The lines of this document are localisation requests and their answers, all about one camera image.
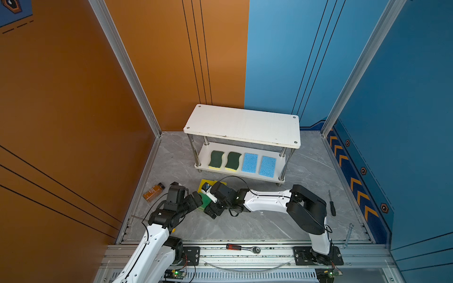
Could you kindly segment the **green yellow wavy sponge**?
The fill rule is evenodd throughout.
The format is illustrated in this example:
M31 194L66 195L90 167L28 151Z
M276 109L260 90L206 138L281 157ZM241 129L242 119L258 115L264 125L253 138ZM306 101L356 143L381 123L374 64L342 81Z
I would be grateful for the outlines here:
M230 152L227 156L227 163L225 169L228 171L236 172L239 168L239 160L241 154L237 152Z
M223 163L223 156L225 152L213 150L210 155L210 163L208 167L214 170L220 170Z

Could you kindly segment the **blue cellulose sponge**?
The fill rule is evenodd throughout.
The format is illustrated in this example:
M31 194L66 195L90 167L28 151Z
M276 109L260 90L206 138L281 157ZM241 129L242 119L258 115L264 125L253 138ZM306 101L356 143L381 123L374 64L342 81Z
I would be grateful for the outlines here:
M243 159L242 171L245 173L255 174L257 171L258 155L253 153L245 153Z
M276 158L263 156L260 165L259 175L266 178L273 178L276 169Z

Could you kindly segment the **light green sponge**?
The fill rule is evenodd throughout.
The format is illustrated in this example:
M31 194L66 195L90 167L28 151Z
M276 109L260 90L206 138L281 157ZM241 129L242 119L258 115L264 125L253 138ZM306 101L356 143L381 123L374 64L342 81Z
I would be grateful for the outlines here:
M204 193L199 193L202 198L202 205L198 209L204 211L205 208L212 202L212 200Z

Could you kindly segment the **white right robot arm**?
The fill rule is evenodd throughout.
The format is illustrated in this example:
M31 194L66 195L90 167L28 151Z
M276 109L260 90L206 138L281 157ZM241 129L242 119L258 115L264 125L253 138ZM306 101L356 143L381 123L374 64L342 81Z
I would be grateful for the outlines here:
M233 217L243 212L284 213L309 234L314 254L330 254L326 202L302 185L293 185L286 191L262 192L252 189L235 191L221 182L215 182L214 185L205 182L201 191L211 200L204 212L212 219L221 216L224 211Z

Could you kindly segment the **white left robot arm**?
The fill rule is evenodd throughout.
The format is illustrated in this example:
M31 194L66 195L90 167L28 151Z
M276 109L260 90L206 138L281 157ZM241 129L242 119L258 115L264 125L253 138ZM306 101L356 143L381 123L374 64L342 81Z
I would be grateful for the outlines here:
M172 183L166 199L150 214L142 240L115 282L158 283L165 271L182 258L182 240L172 237L172 231L202 204L198 192L189 194L186 187Z

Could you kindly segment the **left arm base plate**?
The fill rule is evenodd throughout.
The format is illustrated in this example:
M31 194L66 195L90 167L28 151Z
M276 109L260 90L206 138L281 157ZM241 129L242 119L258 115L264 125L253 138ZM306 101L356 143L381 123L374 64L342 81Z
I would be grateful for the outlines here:
M201 248L199 246L183 246L175 250L173 265L198 266Z

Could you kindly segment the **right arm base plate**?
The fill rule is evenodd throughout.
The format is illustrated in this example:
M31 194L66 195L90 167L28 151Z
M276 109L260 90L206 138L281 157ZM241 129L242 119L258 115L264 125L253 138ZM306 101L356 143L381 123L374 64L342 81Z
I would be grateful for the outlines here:
M328 255L316 253L309 246L295 246L293 247L294 260L297 266L302 265L322 265L322 266L335 266L344 265L343 257L340 249L332 245Z

